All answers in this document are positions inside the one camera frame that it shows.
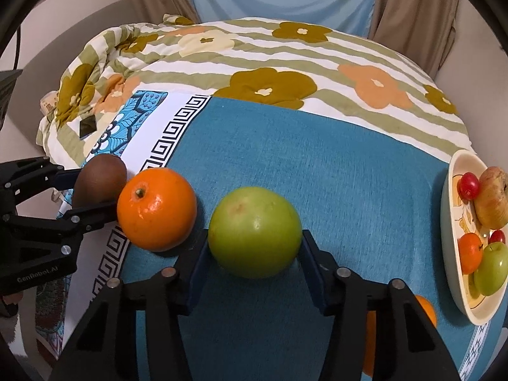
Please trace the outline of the left human hand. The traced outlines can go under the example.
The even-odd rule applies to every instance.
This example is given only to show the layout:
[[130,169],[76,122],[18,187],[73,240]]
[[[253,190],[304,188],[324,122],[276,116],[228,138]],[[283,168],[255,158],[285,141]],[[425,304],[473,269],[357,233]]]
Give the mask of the left human hand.
[[12,295],[2,296],[0,304],[0,316],[3,318],[13,318],[18,313],[18,304],[22,299],[22,291]]

